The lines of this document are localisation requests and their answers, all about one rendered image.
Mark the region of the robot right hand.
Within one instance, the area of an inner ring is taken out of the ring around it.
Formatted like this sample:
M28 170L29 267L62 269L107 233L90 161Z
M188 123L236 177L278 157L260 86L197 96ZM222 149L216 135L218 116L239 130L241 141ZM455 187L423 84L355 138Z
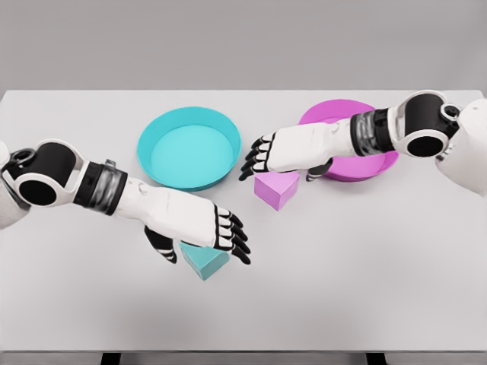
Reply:
M254 141L240 168L240 181L257 173L287 173L308 170L307 181L328 172L333 158L324 152L323 140L315 129L303 125L279 129Z

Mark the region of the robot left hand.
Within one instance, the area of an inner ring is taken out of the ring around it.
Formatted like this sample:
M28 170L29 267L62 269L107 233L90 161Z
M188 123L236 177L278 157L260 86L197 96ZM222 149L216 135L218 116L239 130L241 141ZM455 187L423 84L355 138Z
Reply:
M207 198L167 188L150 189L143 196L145 233L153 247L175 263L173 240L229 252L250 264L248 237L232 212Z

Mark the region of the magenta block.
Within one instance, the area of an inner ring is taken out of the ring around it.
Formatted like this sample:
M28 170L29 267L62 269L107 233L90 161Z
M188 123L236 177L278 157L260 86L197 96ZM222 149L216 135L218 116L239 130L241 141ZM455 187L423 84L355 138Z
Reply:
M258 173L254 179L254 194L279 211L298 190L299 178L296 172Z

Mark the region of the cyan block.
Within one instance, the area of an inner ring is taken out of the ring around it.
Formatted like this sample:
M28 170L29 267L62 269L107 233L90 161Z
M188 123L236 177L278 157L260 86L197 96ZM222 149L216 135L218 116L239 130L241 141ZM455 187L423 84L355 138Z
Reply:
M200 247L181 242L180 249L184 259L203 281L210 278L230 259L227 252L212 247Z

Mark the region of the cyan round plate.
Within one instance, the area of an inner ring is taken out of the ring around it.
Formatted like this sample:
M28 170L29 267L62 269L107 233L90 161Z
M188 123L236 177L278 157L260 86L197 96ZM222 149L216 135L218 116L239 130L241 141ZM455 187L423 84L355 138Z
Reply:
M136 152L142 170L155 182L194 192L220 183L234 168L241 148L240 131L225 114L187 106L150 122Z

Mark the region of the magenta round plate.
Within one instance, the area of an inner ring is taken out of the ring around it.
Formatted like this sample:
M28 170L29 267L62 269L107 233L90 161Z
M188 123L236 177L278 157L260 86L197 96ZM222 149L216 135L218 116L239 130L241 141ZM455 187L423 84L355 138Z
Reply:
M312 106L301 117L299 125L325 122L333 124L341 119L374 110L374 107L357 100L326 100ZM336 157L323 177L342 182L359 182L378 176L390 169L398 160L399 154L390 151L385 154L367 157Z

